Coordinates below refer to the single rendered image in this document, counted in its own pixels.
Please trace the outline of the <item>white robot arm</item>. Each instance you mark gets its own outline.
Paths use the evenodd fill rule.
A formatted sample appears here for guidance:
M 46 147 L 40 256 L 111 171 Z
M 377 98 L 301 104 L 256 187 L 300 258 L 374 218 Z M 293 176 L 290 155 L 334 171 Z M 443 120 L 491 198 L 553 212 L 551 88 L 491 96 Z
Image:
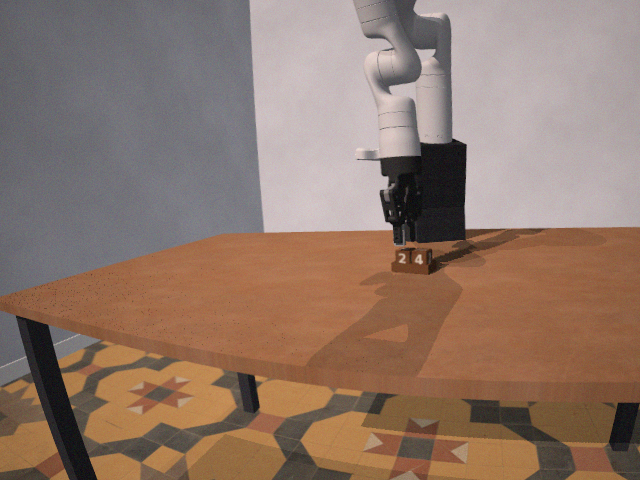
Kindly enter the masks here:
M 370 53 L 364 62 L 378 111 L 379 149 L 357 148 L 357 160 L 421 156 L 420 142 L 452 142 L 450 19 L 445 13 L 415 13 L 416 1 L 353 0 L 364 36 L 393 46 Z M 421 63 L 415 49 L 436 50 Z M 415 81 L 417 117 L 412 98 L 389 90 Z

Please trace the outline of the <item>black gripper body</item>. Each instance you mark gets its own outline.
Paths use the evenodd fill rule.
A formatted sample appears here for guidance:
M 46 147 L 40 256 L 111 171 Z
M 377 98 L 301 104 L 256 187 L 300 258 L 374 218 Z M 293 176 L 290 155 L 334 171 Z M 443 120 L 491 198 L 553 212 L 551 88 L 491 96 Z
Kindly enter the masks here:
M 398 206 L 404 203 L 405 186 L 416 185 L 415 175 L 422 174 L 421 156 L 397 156 L 380 158 L 381 174 L 388 176 L 388 188 L 395 183 Z

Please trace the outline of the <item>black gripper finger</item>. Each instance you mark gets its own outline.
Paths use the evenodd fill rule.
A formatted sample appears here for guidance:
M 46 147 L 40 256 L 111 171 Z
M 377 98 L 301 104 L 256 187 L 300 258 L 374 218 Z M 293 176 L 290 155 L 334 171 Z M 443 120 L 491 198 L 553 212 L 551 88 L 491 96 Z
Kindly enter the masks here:
M 414 242 L 417 240 L 417 231 L 416 231 L 416 222 L 418 220 L 418 216 L 421 216 L 422 212 L 422 197 L 423 197 L 423 187 L 416 185 L 411 185 L 411 195 L 412 195 L 412 205 L 409 205 L 409 210 L 406 213 L 405 217 L 405 230 L 406 230 L 406 241 Z M 417 200 L 418 199 L 418 200 Z
M 385 221 L 393 225 L 393 244 L 394 246 L 406 245 L 405 217 L 409 210 L 409 197 L 411 195 L 411 187 L 404 188 L 404 203 L 398 207 L 397 195 L 395 192 L 395 183 L 391 184 L 386 190 L 380 190 L 380 198 L 383 207 Z M 390 216 L 389 211 L 391 211 Z M 399 213 L 401 212 L 401 213 Z

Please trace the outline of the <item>brown rectangular tray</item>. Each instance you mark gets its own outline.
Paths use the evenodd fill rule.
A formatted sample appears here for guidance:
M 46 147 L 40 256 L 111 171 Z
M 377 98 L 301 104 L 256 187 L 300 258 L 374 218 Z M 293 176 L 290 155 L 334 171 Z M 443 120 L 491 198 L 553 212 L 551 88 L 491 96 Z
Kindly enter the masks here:
M 433 271 L 437 269 L 437 261 L 432 260 L 431 263 L 424 264 L 410 264 L 410 263 L 396 263 L 396 261 L 391 263 L 391 272 L 401 272 L 401 273 L 413 273 L 413 274 L 425 274 L 429 275 Z

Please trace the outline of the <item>brown digit cube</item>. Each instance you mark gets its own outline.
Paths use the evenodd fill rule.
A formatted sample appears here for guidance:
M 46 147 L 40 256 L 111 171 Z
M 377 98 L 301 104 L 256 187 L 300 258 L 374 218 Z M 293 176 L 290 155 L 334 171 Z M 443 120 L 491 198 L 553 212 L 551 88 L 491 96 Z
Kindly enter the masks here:
M 417 248 L 411 252 L 412 252 L 412 264 L 427 265 L 432 262 L 431 248 Z
M 412 252 L 416 248 L 401 247 L 395 250 L 396 263 L 412 263 Z

